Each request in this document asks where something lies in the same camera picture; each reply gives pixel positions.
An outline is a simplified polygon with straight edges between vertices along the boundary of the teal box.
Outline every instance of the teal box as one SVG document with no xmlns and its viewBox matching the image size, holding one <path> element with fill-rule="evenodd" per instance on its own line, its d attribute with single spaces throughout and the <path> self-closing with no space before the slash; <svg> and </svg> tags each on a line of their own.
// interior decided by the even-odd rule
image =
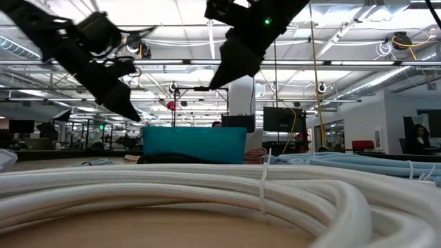
<svg viewBox="0 0 441 248">
<path fill-rule="evenodd" d="M 243 164 L 243 127 L 144 127 L 144 154 L 184 154 L 209 161 Z"/>
</svg>

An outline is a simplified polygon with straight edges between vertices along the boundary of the pillar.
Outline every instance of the pillar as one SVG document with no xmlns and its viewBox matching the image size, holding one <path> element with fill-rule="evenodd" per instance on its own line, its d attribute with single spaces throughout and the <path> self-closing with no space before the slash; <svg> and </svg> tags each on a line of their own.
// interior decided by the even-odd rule
<svg viewBox="0 0 441 248">
<path fill-rule="evenodd" d="M 253 115 L 256 113 L 254 78 L 243 76 L 229 84 L 229 115 Z"/>
</svg>

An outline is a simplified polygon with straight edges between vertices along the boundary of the table surface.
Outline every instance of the table surface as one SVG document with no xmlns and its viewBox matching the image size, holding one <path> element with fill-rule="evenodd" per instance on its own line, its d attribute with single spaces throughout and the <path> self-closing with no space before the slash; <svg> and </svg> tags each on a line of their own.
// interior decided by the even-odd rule
<svg viewBox="0 0 441 248">
<path fill-rule="evenodd" d="M 19 162 L 12 171 L 67 167 L 99 158 Z M 133 164 L 111 158 L 117 164 Z M 71 216 L 0 235 L 0 247 L 308 247 L 303 230 L 258 211 L 185 204 Z"/>
</svg>

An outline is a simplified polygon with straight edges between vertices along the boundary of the person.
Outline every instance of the person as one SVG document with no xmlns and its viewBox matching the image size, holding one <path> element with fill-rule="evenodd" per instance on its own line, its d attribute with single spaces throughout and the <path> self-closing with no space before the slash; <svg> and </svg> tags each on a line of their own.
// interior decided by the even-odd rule
<svg viewBox="0 0 441 248">
<path fill-rule="evenodd" d="M 222 123 L 220 121 L 215 121 L 212 123 L 212 127 L 222 127 Z"/>
<path fill-rule="evenodd" d="M 430 147 L 429 132 L 420 124 L 413 126 L 411 136 L 406 141 L 406 153 L 415 155 L 425 155 L 425 148 Z"/>
</svg>

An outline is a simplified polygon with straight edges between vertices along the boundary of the coiled white cable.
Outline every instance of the coiled white cable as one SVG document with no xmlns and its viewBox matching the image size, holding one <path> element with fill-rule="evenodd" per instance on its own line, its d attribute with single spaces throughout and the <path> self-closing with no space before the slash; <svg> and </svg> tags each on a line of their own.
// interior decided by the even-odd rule
<svg viewBox="0 0 441 248">
<path fill-rule="evenodd" d="M 266 170 L 266 213 L 317 236 L 311 247 L 440 246 L 437 188 L 328 167 Z M 263 171 L 262 165 L 115 165 L 4 173 L 0 231 L 71 214 L 182 202 L 260 211 Z"/>
</svg>

